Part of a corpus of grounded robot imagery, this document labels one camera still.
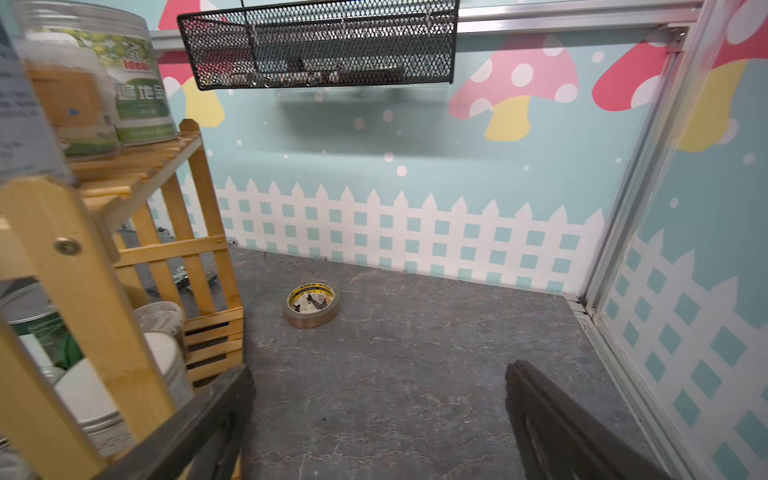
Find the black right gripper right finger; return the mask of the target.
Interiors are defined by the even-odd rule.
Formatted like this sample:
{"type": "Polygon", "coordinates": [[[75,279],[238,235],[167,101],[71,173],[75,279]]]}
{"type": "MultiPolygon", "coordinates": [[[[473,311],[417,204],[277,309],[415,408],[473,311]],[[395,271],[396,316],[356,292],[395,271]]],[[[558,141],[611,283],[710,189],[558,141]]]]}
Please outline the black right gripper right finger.
{"type": "Polygon", "coordinates": [[[528,479],[667,479],[530,362],[505,372],[505,407],[528,479]]]}

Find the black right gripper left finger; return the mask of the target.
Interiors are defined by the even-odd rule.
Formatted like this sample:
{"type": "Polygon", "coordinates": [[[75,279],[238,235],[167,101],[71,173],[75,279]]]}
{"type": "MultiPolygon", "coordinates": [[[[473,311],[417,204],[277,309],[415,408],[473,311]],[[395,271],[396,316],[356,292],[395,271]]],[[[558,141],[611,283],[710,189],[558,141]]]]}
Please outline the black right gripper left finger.
{"type": "Polygon", "coordinates": [[[99,479],[231,479],[256,397],[246,365],[207,385],[99,479]]]}

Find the green label pull-tab can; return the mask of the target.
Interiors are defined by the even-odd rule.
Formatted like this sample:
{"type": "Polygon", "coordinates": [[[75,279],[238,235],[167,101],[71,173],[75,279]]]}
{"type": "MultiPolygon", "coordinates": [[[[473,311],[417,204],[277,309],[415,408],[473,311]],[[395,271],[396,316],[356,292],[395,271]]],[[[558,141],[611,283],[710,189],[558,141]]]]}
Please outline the green label pull-tab can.
{"type": "Polygon", "coordinates": [[[145,20],[133,13],[73,1],[13,1],[28,40],[76,45],[95,54],[110,77],[108,99],[124,146],[177,136],[145,20]]]}

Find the tall silver green can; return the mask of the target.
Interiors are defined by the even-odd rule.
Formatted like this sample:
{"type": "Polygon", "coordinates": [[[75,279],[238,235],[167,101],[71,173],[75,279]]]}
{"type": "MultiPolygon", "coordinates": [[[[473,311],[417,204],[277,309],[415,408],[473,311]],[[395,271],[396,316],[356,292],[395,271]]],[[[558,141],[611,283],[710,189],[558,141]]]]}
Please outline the tall silver green can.
{"type": "Polygon", "coordinates": [[[39,367],[68,370],[84,358],[39,282],[2,297],[1,319],[13,329],[39,367]]]}

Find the clear plastic seed jar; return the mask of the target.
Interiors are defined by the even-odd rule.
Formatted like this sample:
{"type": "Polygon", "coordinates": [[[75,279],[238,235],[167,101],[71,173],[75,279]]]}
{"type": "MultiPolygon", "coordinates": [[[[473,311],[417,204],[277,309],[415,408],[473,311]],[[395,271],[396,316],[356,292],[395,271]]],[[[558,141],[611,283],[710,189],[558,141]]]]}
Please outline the clear plastic seed jar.
{"type": "Polygon", "coordinates": [[[67,43],[23,40],[16,47],[67,160],[118,155],[114,84],[96,54],[67,43]]]}

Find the red seed plastic jar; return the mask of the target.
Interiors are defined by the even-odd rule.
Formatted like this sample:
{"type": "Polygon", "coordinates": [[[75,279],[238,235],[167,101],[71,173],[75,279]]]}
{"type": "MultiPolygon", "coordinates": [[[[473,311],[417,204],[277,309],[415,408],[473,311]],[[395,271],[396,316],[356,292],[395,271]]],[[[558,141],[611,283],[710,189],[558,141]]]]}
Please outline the red seed plastic jar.
{"type": "Polygon", "coordinates": [[[171,335],[184,357],[188,348],[184,343],[182,327],[187,320],[185,311],[172,301],[158,301],[141,306],[133,311],[142,332],[162,332],[171,335]]]}

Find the white lid can lower shelf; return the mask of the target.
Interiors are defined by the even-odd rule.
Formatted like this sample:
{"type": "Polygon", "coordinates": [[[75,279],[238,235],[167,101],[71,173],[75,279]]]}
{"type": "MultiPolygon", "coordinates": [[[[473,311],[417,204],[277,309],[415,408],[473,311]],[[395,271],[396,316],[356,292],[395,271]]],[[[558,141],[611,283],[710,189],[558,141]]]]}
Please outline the white lid can lower shelf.
{"type": "MultiPolygon", "coordinates": [[[[164,332],[147,332],[144,338],[175,406],[183,407],[194,397],[194,391],[175,338],[164,332]]],[[[135,445],[127,424],[89,360],[83,359],[69,369],[54,389],[103,457],[113,457],[135,445]]]]}

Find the wooden two-tier shelf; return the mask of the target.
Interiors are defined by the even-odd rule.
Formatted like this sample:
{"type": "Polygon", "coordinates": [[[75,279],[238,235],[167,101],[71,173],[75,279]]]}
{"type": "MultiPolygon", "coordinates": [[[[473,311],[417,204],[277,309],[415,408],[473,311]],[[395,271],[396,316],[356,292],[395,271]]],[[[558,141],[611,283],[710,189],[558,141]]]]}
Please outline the wooden two-tier shelf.
{"type": "Polygon", "coordinates": [[[182,342],[197,392],[243,361],[245,311],[201,128],[187,119],[170,141],[73,170],[77,186],[29,176],[2,188],[1,277],[43,285],[140,442],[176,408],[134,321],[148,301],[138,265],[171,302],[170,261],[187,271],[198,315],[182,342]]]}

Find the metal valve fitting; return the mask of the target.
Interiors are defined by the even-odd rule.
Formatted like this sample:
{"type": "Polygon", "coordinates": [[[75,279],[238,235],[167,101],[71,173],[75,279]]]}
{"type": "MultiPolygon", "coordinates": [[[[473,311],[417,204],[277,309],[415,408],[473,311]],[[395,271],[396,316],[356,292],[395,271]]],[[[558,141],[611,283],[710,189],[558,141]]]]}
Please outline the metal valve fitting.
{"type": "MultiPolygon", "coordinates": [[[[212,268],[205,269],[204,273],[208,285],[213,284],[218,279],[217,273],[212,268]]],[[[180,291],[193,293],[191,280],[184,266],[179,266],[172,272],[172,279],[180,291]]]]}

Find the brown tape roll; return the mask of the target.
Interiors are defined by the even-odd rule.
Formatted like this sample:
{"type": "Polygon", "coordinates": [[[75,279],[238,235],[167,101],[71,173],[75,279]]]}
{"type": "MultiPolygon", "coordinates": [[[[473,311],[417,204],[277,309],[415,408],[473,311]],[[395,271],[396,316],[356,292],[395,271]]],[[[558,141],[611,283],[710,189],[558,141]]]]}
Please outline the brown tape roll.
{"type": "Polygon", "coordinates": [[[297,329],[327,324],[340,312],[342,295],[328,283],[310,282],[296,287],[282,303],[284,320],[297,329]]]}

